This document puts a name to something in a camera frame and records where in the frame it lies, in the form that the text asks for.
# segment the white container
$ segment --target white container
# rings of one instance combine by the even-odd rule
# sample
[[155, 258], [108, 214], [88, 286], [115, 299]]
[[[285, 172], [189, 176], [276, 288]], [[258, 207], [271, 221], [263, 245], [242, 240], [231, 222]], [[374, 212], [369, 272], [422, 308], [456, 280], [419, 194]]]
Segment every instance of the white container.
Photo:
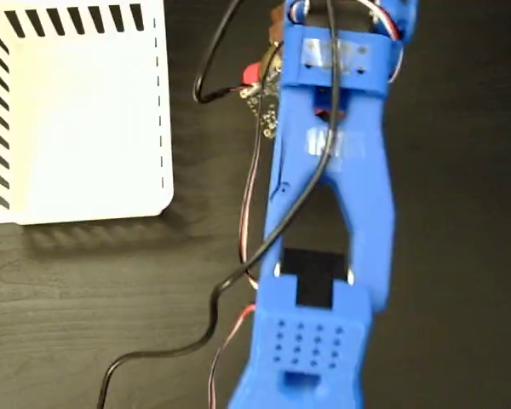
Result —
[[0, 222], [155, 216], [172, 196], [163, 0], [0, 1]]

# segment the hole pattern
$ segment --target hole pattern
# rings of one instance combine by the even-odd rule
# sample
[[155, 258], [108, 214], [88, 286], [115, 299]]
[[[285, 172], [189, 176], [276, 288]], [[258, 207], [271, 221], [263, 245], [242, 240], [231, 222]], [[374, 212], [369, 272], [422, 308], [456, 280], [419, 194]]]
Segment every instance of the hole pattern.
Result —
[[303, 367], [315, 371], [320, 367], [334, 370], [341, 364], [339, 348], [344, 335], [342, 326], [329, 325], [326, 329], [324, 324], [296, 322], [290, 325], [285, 320], [277, 320], [278, 343], [275, 345], [273, 362], [297, 366], [297, 371], [303, 370]]
[[[126, 19], [132, 19], [134, 22], [135, 29], [139, 32], [144, 31], [144, 18], [142, 13], [142, 7], [139, 3], [132, 3], [129, 5], [129, 9], [123, 9], [120, 5], [112, 4], [110, 6], [88, 6], [90, 19], [83, 18], [83, 12], [79, 7], [68, 7], [66, 8], [66, 14], [62, 14], [59, 9], [45, 9], [38, 11], [37, 9], [25, 10], [28, 23], [31, 28], [23, 26], [18, 11], [8, 10], [5, 11], [6, 18], [9, 24], [13, 28], [18, 38], [25, 38], [27, 35], [36, 33], [38, 37], [46, 37], [49, 35], [65, 36], [65, 25], [72, 24], [78, 35], [87, 34], [88, 30], [92, 30], [93, 27], [99, 34], [106, 32], [104, 26], [104, 19], [102, 18], [104, 13], [109, 14], [112, 17], [113, 29], [116, 32], [125, 32]], [[49, 19], [55, 32], [45, 32], [43, 19]]]

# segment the blue robotic arm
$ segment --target blue robotic arm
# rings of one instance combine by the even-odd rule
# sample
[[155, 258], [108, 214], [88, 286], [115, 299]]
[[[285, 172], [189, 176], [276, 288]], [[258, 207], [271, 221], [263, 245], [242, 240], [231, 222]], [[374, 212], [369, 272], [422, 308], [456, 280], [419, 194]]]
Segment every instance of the blue robotic arm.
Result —
[[[330, 31], [310, 26], [306, 13], [284, 7], [284, 49], [278, 131], [269, 188], [266, 235], [311, 178], [328, 124], [315, 110], [329, 109]], [[232, 409], [359, 409], [359, 382], [372, 316], [385, 308], [393, 250], [393, 196], [382, 138], [388, 80], [412, 37], [417, 1], [382, 0], [399, 29], [339, 31], [341, 110], [333, 159], [322, 179], [338, 199], [351, 234], [350, 279], [332, 282], [328, 307], [299, 303], [299, 282], [281, 271], [283, 241], [263, 258], [249, 363], [230, 401]], [[313, 271], [318, 277], [322, 272]]]

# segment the wood grain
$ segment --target wood grain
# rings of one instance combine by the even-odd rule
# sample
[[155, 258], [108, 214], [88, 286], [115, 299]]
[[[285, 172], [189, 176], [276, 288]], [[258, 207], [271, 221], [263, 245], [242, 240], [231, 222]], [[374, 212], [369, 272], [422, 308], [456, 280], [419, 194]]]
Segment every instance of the wood grain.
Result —
[[[117, 354], [178, 346], [204, 329], [210, 288], [236, 264], [254, 123], [234, 97], [207, 107], [190, 99], [226, 3], [165, 2], [176, 196], [161, 217], [0, 226], [0, 409], [92, 408]], [[387, 109], [398, 226], [389, 308], [365, 362], [366, 407], [511, 408], [511, 0], [421, 3]], [[210, 87], [236, 81], [261, 56], [274, 5], [243, 7]], [[270, 149], [252, 242], [261, 237]], [[288, 242], [340, 250], [338, 217], [320, 190]], [[221, 336], [251, 299], [245, 284], [225, 296]], [[221, 407], [249, 336], [246, 327], [222, 361]], [[204, 407], [216, 344], [124, 367], [107, 408]]]

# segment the black wire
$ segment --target black wire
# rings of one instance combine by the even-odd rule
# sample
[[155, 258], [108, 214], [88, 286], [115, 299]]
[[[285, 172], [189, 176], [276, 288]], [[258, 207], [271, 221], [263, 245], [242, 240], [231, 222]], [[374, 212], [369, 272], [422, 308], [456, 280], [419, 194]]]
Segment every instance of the black wire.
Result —
[[199, 104], [208, 104], [209, 102], [219, 100], [220, 98], [223, 98], [224, 96], [235, 91], [238, 87], [244, 85], [240, 84], [234, 87], [219, 88], [216, 89], [215, 91], [209, 92], [206, 95], [203, 95], [204, 81], [208, 75], [210, 65], [214, 60], [215, 52], [220, 46], [221, 40], [223, 40], [223, 36], [225, 35], [227, 28], [229, 27], [235, 14], [237, 13], [238, 6], [241, 4], [241, 2], [243, 2], [243, 0], [232, 0], [229, 3], [225, 14], [221, 18], [220, 25], [218, 26], [214, 33], [214, 36], [210, 40], [210, 46], [204, 52], [203, 59], [197, 70], [197, 74], [195, 75], [195, 82], [193, 83], [192, 90], [193, 99]]
[[[210, 293], [210, 316], [209, 316], [209, 324], [204, 332], [203, 336], [196, 340], [193, 343], [190, 343], [184, 347], [179, 347], [177, 349], [168, 349], [168, 350], [160, 350], [160, 351], [136, 351], [131, 352], [129, 354], [124, 354], [118, 358], [116, 358], [107, 368], [104, 377], [102, 378], [102, 382], [100, 385], [100, 393], [99, 400], [97, 403], [97, 409], [104, 409], [106, 404], [106, 396], [107, 391], [110, 386], [110, 381], [112, 379], [112, 375], [115, 371], [126, 362], [132, 360], [147, 360], [147, 359], [157, 359], [157, 358], [174, 358], [177, 356], [182, 356], [185, 354], [190, 354], [191, 352], [195, 352], [201, 349], [204, 345], [206, 345], [212, 336], [215, 333], [215, 328], [217, 327], [218, 322], [218, 302], [220, 296], [227, 291], [230, 287], [233, 286], [239, 279], [244, 276], [244, 272], [251, 267], [253, 267], [257, 262], [261, 260], [261, 258], [265, 255], [267, 250], [276, 242], [278, 237], [282, 235], [284, 230], [293, 222], [295, 216], [301, 209], [301, 207], [307, 202], [308, 197], [313, 192], [314, 188], [319, 182], [319, 179], [324, 174], [325, 168], [327, 164], [330, 162], [333, 146], [335, 145], [336, 140], [336, 131], [338, 125], [338, 113], [339, 113], [339, 100], [341, 94], [340, 87], [340, 66], [339, 66], [339, 50], [338, 50], [338, 41], [337, 41], [337, 29], [336, 29], [336, 18], [335, 18], [335, 10], [333, 7], [332, 0], [326, 0], [327, 8], [328, 8], [328, 17], [330, 21], [330, 30], [331, 30], [331, 114], [330, 114], [330, 130], [327, 135], [325, 141], [324, 152], [320, 157], [318, 166], [314, 171], [313, 176], [310, 181], [307, 183], [305, 189], [299, 198], [295, 201], [295, 203], [291, 206], [291, 208], [287, 211], [284, 216], [282, 222], [267, 236], [263, 244], [257, 249], [255, 254], [244, 264], [235, 269], [235, 271], [227, 276], [221, 283], [216, 285], [212, 292]], [[268, 69], [273, 61], [274, 55], [271, 56], [269, 62], [266, 67], [266, 74]]]

